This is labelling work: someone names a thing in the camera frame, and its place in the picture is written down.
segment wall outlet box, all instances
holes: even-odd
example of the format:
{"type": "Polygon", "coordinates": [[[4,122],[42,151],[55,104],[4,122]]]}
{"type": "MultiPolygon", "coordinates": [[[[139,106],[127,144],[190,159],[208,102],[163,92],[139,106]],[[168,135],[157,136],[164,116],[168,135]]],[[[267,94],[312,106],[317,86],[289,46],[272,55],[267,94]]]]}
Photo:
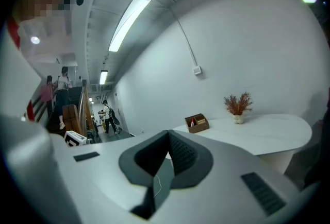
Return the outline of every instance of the wall outlet box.
{"type": "Polygon", "coordinates": [[[202,73],[202,69],[201,69],[201,67],[198,65],[198,66],[195,66],[193,69],[192,69],[192,71],[194,72],[194,75],[195,76],[197,76],[197,75],[199,75],[199,74],[201,74],[202,73]]]}

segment black pants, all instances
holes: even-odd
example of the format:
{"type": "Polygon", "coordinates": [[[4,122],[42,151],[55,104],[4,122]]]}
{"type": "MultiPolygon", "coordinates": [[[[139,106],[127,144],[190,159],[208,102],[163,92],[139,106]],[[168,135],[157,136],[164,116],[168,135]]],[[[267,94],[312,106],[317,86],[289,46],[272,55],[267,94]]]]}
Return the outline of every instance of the black pants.
{"type": "Polygon", "coordinates": [[[111,123],[111,126],[113,128],[113,132],[116,132],[116,127],[113,123],[113,119],[110,118],[110,119],[106,119],[105,120],[105,130],[106,130],[106,133],[109,133],[109,123],[111,123]]]}
{"type": "Polygon", "coordinates": [[[56,108],[58,115],[61,116],[63,115],[63,109],[62,107],[65,105],[69,105],[70,100],[69,100],[69,92],[68,90],[59,90],[57,91],[56,95],[56,108]]]}

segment white box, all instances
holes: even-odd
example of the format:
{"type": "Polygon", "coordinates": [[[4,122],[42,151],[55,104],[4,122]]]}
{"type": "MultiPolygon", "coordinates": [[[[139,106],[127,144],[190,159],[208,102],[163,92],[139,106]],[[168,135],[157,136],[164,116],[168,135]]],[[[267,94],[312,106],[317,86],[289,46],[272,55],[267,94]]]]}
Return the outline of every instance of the white box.
{"type": "Polygon", "coordinates": [[[76,133],[75,131],[67,131],[64,136],[65,143],[71,146],[78,146],[86,144],[87,138],[85,136],[76,133]]]}
{"type": "Polygon", "coordinates": [[[195,66],[192,71],[194,72],[194,75],[197,76],[199,74],[202,73],[202,68],[198,65],[198,66],[195,66]]]}

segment wooden railing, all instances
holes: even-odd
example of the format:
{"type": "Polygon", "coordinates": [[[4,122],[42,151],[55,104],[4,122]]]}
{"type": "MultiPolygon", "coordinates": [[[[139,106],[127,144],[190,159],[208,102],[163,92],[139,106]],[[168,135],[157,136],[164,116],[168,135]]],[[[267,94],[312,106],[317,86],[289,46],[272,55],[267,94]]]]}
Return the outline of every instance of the wooden railing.
{"type": "Polygon", "coordinates": [[[78,118],[72,118],[72,117],[66,117],[65,113],[63,112],[63,120],[65,126],[67,127],[67,129],[74,130],[75,132],[87,137],[87,127],[90,130],[91,129],[95,130],[95,127],[89,109],[86,80],[82,81],[82,89],[78,103],[77,114],[78,114],[78,118]]]}
{"type": "Polygon", "coordinates": [[[87,83],[86,80],[82,81],[82,90],[78,105],[79,124],[81,127],[81,135],[87,137],[87,124],[86,124],[86,98],[87,98],[87,83]]]}

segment small white vase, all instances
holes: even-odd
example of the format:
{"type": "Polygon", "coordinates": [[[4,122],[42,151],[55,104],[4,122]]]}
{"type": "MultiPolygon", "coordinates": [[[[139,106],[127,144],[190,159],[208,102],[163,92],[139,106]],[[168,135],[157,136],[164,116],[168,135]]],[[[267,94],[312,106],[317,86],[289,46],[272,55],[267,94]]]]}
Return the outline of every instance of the small white vase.
{"type": "Polygon", "coordinates": [[[243,115],[233,115],[233,120],[235,124],[243,124],[244,118],[243,115]]]}

